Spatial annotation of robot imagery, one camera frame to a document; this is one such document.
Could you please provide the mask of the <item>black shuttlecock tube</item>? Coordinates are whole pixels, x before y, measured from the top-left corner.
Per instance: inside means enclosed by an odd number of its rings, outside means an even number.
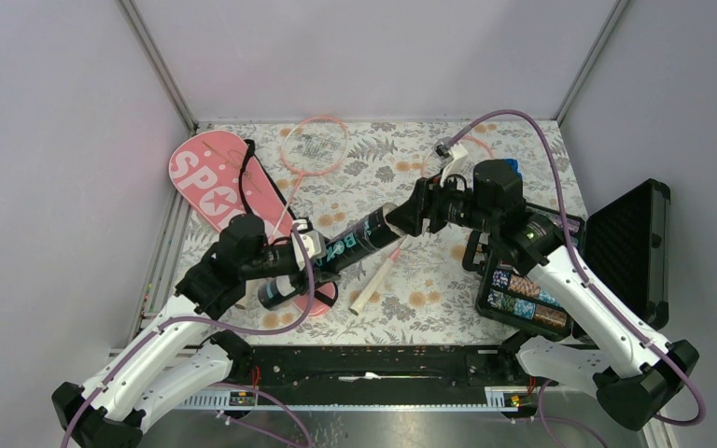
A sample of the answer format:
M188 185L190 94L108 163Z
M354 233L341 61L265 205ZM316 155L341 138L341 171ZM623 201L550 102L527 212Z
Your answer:
M394 203L385 203L329 239L324 245L324 254L313 261L315 290L333 283L341 271L405 235L400 226L387 217L394 214L397 208L399 206ZM309 290L306 270L303 270L303 273L284 275L266 282L258 291L258 300L264 308L275 310L289 300L307 295Z

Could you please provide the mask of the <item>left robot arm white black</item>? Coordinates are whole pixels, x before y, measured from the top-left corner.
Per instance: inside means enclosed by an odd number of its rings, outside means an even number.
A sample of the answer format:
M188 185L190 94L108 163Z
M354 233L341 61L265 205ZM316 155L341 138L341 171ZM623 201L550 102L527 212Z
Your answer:
M124 350L82 385L64 382L52 393L61 445L135 447L200 390L251 378L257 366L254 348L242 338L247 331L222 316L246 295L250 280L300 276L314 290L325 246L306 219L294 221L288 238L270 243L260 217L232 218Z

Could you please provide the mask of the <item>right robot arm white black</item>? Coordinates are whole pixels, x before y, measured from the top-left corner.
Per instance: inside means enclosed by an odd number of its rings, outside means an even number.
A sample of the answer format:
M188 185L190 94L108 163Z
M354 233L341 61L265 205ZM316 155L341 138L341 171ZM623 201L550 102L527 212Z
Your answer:
M576 253L566 233L527 210L523 181L508 160L478 163L473 185L455 175L422 177L411 197L387 213L387 222L418 236L448 224L485 233L494 259L511 263L556 298L597 347L596 358L533 337L499 357L507 383L530 376L555 380L597 399L620 426L642 429L684 387L699 360L686 340L670 341L633 313Z

